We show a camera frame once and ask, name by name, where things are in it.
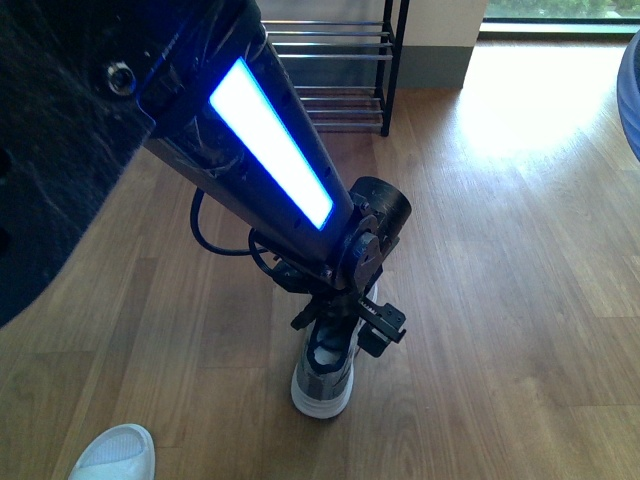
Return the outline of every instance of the metal shelf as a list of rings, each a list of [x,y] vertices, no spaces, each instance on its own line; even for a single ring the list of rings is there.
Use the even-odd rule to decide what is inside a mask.
[[[409,0],[398,2],[395,28],[393,3],[385,0],[382,21],[263,21],[285,67],[289,60],[375,62],[371,85],[296,85],[318,130],[389,134]]]

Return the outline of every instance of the sneaker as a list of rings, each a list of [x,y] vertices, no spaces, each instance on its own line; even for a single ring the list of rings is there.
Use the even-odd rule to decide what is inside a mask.
[[[375,302],[378,285],[367,297]],[[327,419],[339,415],[353,390],[353,359],[363,320],[325,319],[307,327],[307,336],[291,379],[291,398],[305,415]]]

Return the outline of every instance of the white wall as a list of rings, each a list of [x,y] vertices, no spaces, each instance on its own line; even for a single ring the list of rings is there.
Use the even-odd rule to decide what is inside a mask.
[[[411,0],[405,45],[472,47],[488,0]]]
[[[379,20],[383,0],[257,0],[264,19]],[[488,0],[411,0],[405,45],[475,45]]]

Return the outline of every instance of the glowing led light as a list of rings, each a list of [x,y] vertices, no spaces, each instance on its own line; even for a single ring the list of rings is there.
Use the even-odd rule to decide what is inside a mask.
[[[309,221],[322,230],[333,200],[242,58],[233,64],[209,103]]]

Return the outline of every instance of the black cable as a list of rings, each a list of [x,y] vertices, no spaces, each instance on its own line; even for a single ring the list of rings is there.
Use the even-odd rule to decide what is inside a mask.
[[[258,265],[260,270],[262,270],[264,273],[266,273],[271,278],[273,278],[275,275],[275,272],[269,267],[269,265],[267,265],[267,263],[260,256],[260,253],[264,253],[264,252],[261,252],[260,250],[264,250],[264,249],[259,249],[256,247],[255,234],[256,234],[256,230],[255,228],[252,228],[249,231],[249,251],[251,252],[251,257],[253,257],[253,261],[256,262],[256,265]]]
[[[202,248],[208,250],[209,252],[215,253],[216,255],[224,255],[226,257],[246,257],[249,255],[253,256],[253,252],[251,250],[229,250],[226,248],[217,247],[207,242],[207,240],[202,236],[202,232],[200,232],[200,207],[202,206],[203,198],[204,191],[200,188],[196,188],[196,191],[193,194],[193,200],[191,201],[191,213],[189,217],[191,223],[191,232],[193,233],[193,236],[200,244],[200,246],[202,246]],[[255,243],[253,244],[253,248],[255,249],[256,255],[258,255],[258,257],[260,257],[261,253],[265,253],[268,251],[266,248],[256,248]]]

